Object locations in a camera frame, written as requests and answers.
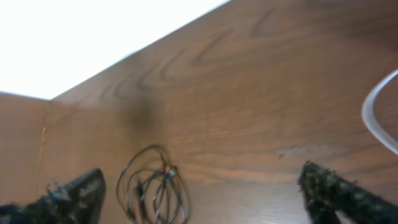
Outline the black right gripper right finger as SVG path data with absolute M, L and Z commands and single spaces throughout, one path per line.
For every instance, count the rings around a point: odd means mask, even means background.
M 305 162 L 298 185 L 311 223 L 340 223 L 337 211 L 355 223 L 397 223 L 397 205 L 316 163 Z

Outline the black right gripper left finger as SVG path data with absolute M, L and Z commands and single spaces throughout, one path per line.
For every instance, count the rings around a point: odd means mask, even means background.
M 47 194 L 21 207 L 1 205 L 1 223 L 7 224 L 97 224 L 106 195 L 101 169 L 90 170 L 73 181 L 46 188 Z

